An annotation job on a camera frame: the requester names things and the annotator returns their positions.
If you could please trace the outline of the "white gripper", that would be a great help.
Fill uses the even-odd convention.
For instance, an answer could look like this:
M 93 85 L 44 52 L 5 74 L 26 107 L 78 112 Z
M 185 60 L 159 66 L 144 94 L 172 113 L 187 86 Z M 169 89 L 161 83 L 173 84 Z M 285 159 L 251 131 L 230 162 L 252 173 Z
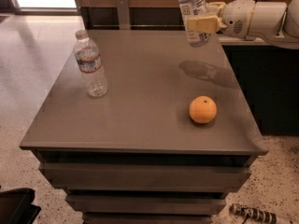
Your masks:
M 188 16 L 187 27 L 189 30 L 208 34 L 221 30 L 226 36 L 245 39 L 254 8 L 253 0 L 235 0 L 227 5 L 224 2 L 206 3 L 209 15 Z

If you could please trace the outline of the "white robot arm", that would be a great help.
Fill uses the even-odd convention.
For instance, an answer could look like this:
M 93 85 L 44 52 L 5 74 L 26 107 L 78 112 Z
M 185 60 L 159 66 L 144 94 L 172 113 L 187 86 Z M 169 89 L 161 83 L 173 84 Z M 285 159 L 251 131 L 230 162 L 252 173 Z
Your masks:
M 239 39 L 261 38 L 267 44 L 299 49 L 299 0 L 255 2 L 234 0 L 206 5 L 207 13 L 187 15 L 187 29 Z

